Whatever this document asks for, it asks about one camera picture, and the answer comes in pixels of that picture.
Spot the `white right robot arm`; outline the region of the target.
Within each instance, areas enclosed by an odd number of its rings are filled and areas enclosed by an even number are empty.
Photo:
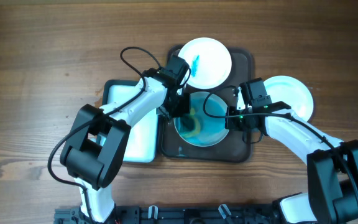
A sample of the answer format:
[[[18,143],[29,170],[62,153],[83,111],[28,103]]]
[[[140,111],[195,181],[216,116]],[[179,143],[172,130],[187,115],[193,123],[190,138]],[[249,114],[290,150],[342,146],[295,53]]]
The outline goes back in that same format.
[[[289,148],[307,166],[306,193],[278,201],[284,223],[347,223],[358,219],[358,140],[345,142],[314,127],[311,92],[301,81],[256,78],[232,88],[237,106],[226,128],[257,129]]]

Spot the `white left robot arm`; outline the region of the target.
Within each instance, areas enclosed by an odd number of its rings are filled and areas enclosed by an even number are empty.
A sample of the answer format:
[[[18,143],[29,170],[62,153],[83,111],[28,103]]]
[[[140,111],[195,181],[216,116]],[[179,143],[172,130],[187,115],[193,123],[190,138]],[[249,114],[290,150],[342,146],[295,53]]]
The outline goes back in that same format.
[[[131,129],[149,112],[167,118],[190,112],[189,94],[179,93],[191,74],[190,65],[173,56],[165,67],[140,74],[134,89],[120,100],[96,108],[84,105],[70,132],[57,144],[61,165],[81,190],[80,220],[105,223],[113,217],[111,183],[124,160]]]

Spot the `small white plate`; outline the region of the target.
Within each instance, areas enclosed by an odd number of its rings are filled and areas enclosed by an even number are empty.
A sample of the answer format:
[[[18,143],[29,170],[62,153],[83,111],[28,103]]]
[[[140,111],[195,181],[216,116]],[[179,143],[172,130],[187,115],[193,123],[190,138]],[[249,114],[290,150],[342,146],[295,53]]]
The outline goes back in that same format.
[[[200,37],[187,42],[178,56],[190,66],[187,85],[200,90],[209,90],[223,84],[231,68],[231,55],[220,41]]]

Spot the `green yellow sponge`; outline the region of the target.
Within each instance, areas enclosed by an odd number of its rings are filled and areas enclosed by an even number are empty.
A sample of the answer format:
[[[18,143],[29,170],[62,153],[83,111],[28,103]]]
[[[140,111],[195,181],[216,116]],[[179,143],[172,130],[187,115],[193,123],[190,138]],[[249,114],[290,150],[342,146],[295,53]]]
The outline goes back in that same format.
[[[190,109],[189,114],[183,115],[178,120],[177,129],[183,138],[193,138],[201,132],[201,123],[196,116],[194,108]]]

